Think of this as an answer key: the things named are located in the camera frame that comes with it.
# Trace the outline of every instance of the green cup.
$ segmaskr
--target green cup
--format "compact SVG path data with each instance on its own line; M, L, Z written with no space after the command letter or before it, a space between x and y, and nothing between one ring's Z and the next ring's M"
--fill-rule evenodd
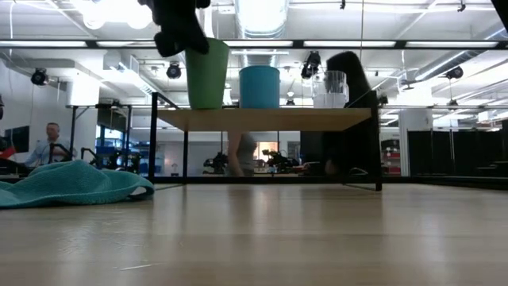
M185 51L187 90L193 110L222 108L229 47L213 38L208 38L208 43L210 51L207 55L190 48Z

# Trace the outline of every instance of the blue bucket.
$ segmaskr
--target blue bucket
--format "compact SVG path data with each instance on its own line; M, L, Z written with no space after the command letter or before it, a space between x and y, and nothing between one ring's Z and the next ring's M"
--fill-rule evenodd
M251 66L240 71L241 108L279 108L280 71L268 66Z

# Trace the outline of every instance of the wall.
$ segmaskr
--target wall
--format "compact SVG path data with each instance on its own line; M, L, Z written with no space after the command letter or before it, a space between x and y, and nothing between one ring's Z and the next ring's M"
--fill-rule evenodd
M8 69L0 60L0 94L6 105L4 118L0 121L0 134L3 136L5 129L30 126L30 152L35 149L37 140L45 140L48 122L57 122L60 135L70 138L72 110L65 107L65 86L61 85L60 93L54 87L36 87L28 76ZM76 149L94 146L96 123L96 110L88 110L76 121ZM10 159L24 162L28 156L29 153L19 153Z

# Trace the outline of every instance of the wooden floor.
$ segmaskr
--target wooden floor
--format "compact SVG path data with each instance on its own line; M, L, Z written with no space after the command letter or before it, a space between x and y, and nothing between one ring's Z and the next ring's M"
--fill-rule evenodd
M506 285L508 193L194 185L0 211L0 285Z

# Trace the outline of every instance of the teal towel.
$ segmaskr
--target teal towel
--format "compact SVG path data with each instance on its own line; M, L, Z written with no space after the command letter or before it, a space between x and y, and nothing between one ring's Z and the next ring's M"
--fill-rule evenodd
M146 192L131 195L138 187ZM147 199L153 193L152 183L138 175L99 171L77 160L39 167L15 184L0 182L0 209L116 203Z

